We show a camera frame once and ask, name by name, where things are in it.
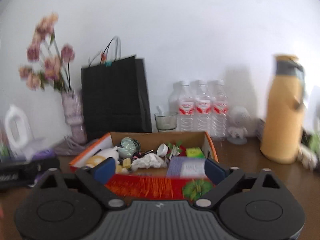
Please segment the white detergent jug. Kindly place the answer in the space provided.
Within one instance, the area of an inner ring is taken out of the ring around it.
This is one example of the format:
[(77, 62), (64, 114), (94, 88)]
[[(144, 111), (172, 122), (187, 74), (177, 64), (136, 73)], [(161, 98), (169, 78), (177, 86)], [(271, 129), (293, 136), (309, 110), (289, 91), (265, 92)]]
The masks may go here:
[(22, 151), (34, 139), (27, 115), (15, 105), (10, 105), (6, 112), (4, 128), (14, 152)]

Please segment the teal plastic wrap ball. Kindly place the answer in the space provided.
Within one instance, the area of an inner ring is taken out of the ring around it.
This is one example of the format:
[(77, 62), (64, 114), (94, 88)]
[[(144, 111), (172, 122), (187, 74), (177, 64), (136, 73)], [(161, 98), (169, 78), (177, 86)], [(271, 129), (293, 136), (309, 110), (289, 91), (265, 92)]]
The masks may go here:
[(118, 145), (117, 151), (121, 159), (132, 158), (135, 153), (140, 152), (140, 143), (136, 139), (125, 137)]

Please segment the yellow thermos jug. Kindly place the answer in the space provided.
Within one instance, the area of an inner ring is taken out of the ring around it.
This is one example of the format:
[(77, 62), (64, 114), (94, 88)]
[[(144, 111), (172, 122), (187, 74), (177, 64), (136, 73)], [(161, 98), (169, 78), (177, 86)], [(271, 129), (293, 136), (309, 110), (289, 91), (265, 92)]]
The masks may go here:
[(291, 164), (303, 133), (305, 72), (295, 55), (280, 54), (275, 60), (260, 150), (271, 161)]

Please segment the pink artificial flowers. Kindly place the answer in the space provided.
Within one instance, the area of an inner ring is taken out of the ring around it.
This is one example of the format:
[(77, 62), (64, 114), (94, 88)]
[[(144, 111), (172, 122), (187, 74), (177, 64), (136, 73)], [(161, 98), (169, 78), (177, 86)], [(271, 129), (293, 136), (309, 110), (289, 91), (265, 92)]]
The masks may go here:
[(37, 23), (26, 56), (28, 65), (19, 68), (19, 76), (30, 90), (45, 90), (50, 86), (61, 94), (74, 92), (71, 84), (71, 62), (75, 51), (70, 44), (58, 47), (55, 25), (57, 13), (44, 16)]

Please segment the glass cup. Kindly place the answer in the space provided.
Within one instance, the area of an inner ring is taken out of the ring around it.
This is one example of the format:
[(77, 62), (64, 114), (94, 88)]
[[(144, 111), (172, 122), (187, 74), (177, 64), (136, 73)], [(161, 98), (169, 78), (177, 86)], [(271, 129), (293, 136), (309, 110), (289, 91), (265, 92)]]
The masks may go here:
[(165, 112), (161, 106), (157, 106), (157, 113), (154, 114), (156, 128), (159, 132), (172, 132), (177, 128), (177, 112)]

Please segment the yellow eraser block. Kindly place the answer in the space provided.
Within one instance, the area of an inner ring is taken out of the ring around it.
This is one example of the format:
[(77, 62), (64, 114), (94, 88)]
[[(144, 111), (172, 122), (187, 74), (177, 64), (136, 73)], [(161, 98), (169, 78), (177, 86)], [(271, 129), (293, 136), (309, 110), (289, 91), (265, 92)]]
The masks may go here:
[(124, 160), (123, 160), (123, 163), (122, 163), (122, 166), (123, 166), (123, 168), (125, 168), (125, 169), (131, 168), (131, 159), (130, 159), (130, 158), (124, 159)]

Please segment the purple knitted pouch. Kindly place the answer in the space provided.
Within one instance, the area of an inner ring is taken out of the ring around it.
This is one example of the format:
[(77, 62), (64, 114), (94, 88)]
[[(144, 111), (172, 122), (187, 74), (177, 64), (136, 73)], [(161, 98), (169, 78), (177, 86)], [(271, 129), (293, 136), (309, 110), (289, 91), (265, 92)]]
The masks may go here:
[(206, 178), (205, 159), (173, 157), (167, 170), (169, 178)]

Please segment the red cardboard box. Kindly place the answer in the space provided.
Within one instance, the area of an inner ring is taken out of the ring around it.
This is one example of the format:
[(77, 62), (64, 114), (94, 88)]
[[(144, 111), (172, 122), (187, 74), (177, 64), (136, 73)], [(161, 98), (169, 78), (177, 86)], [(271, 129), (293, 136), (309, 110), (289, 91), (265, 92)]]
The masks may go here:
[[(122, 139), (136, 139), (143, 151), (156, 150), (160, 144), (180, 141), (185, 148), (200, 147), (205, 157), (219, 161), (214, 144), (206, 132), (165, 132), (165, 133), (117, 133), (105, 134), (91, 146), (83, 150), (70, 163), (75, 172), (85, 165), (86, 160), (99, 150), (112, 148)], [(139, 168), (130, 174), (119, 174), (106, 184), (115, 194), (124, 198), (136, 199), (183, 199), (183, 187), (188, 178), (168, 177), (168, 168)]]

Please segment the white and yellow plush toy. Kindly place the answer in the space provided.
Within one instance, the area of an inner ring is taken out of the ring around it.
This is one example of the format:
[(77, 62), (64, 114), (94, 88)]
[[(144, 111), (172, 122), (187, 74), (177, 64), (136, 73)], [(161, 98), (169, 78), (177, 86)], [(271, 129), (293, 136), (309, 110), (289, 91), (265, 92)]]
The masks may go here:
[(85, 166), (89, 168), (94, 168), (108, 158), (113, 158), (116, 162), (116, 165), (120, 164), (117, 146), (115, 146), (114, 148), (108, 148), (99, 151), (97, 154), (87, 159)]

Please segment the purple flower vase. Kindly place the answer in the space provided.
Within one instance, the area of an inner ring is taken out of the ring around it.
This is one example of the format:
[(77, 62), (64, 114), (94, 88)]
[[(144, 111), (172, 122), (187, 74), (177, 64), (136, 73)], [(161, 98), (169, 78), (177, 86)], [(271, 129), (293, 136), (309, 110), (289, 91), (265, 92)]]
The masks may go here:
[(69, 91), (61, 94), (66, 124), (70, 126), (72, 139), (77, 144), (87, 142), (81, 92)]

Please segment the water bottle pack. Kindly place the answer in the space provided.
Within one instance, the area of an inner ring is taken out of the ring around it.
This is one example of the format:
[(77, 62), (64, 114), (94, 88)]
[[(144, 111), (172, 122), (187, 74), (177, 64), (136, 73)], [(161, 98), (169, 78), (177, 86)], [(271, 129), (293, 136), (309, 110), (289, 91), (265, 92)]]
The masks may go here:
[(196, 88), (189, 81), (180, 81), (169, 97), (169, 109), (178, 113), (178, 130), (208, 132), (216, 139), (224, 139), (227, 130), (228, 99), (224, 82), (215, 82), (214, 94), (206, 81), (199, 80)]

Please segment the small white figurine fan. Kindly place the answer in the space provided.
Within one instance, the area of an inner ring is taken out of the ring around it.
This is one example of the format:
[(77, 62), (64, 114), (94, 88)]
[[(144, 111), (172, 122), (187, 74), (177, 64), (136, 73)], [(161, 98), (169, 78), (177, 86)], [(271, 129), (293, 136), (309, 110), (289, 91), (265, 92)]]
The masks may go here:
[(229, 127), (227, 128), (227, 140), (234, 145), (244, 145), (247, 143), (247, 123), (250, 115), (245, 107), (233, 107), (229, 113)]

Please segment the yellow green packet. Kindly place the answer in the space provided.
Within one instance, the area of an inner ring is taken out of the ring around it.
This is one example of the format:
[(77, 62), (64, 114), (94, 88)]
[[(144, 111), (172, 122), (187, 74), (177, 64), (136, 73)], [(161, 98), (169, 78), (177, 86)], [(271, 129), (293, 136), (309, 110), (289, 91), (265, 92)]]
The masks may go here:
[(192, 148), (187, 148), (185, 150), (186, 156), (188, 158), (198, 158), (198, 159), (205, 159), (205, 155), (202, 152), (202, 150), (199, 147), (192, 147)]

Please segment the red green christmas decoration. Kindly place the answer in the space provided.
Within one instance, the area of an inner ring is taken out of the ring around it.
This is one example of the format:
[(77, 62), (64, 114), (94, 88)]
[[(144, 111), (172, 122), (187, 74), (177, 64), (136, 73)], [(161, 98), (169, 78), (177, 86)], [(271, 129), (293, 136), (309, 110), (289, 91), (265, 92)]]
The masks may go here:
[(186, 157), (186, 148), (182, 145), (181, 141), (176, 143), (167, 143), (168, 152), (166, 154), (167, 159), (171, 159), (172, 157)]

